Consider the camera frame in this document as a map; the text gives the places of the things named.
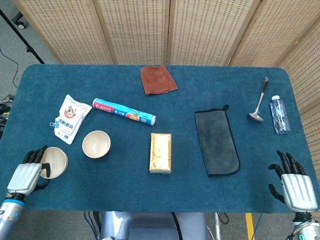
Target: flour bag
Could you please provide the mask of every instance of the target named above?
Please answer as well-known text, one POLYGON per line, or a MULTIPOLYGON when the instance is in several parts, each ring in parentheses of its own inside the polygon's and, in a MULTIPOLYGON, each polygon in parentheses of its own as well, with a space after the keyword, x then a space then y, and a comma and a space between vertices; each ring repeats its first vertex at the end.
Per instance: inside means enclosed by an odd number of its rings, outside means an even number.
POLYGON ((59 116, 55 119, 54 135, 71 144, 91 108, 88 104, 75 101, 69 94, 65 96, 59 116))

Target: beige bowl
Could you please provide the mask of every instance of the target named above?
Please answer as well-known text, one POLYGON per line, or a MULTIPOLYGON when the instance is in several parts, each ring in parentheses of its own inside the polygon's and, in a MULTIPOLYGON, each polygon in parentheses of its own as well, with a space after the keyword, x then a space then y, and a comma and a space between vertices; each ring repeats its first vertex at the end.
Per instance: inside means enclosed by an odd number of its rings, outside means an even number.
POLYGON ((82 150, 89 158, 101 158, 109 152, 111 140, 104 131, 90 132, 82 142, 82 150))
POLYGON ((47 177, 47 170, 43 169, 40 173, 45 179, 54 179, 65 172, 68 166, 68 157, 64 151, 57 147, 48 147, 43 154, 41 164, 50 164, 50 176, 47 177))

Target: brown cloth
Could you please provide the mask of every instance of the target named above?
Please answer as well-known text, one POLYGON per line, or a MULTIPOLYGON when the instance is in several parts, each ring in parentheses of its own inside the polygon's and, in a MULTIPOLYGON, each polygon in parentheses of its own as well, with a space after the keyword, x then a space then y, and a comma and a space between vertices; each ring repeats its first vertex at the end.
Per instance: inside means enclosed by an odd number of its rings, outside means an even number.
POLYGON ((141 68, 141 81, 146 95, 166 94, 178 87, 164 65, 141 68))

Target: gray microfiber towel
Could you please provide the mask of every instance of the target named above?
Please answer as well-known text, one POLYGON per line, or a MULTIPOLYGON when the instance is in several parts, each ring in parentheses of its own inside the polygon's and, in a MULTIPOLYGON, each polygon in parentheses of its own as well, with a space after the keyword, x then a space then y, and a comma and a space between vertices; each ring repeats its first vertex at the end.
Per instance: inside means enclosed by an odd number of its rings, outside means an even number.
POLYGON ((202 158, 209 177, 232 175, 240 161, 227 116, 223 109, 196 111, 194 114, 202 158))

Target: blue tablecloth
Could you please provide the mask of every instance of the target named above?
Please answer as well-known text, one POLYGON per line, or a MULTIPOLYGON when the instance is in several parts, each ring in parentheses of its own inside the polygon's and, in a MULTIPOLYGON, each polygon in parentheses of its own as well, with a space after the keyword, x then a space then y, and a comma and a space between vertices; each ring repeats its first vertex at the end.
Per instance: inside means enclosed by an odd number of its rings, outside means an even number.
POLYGON ((139 65, 33 65, 25 70, 0 141, 0 192, 25 154, 43 145, 61 148, 68 168, 45 190, 26 198, 30 209, 151 212, 287 212, 268 184, 282 192, 272 163, 277 150, 292 153, 319 185, 288 74, 280 68, 167 66, 178 90, 146 96, 139 65), (260 107, 264 122, 253 122, 265 77, 269 85, 260 107), (149 126, 92 109, 68 145, 49 126, 67 94, 92 104, 94 98, 156 115, 149 126), (277 135, 269 102, 280 95, 292 132, 277 135), (197 138, 194 113, 222 108, 227 112, 240 159, 235 175, 208 177, 197 138), (82 141, 91 131, 111 138, 110 152, 90 159, 82 141), (150 133, 172 133, 172 173, 150 174, 150 133))

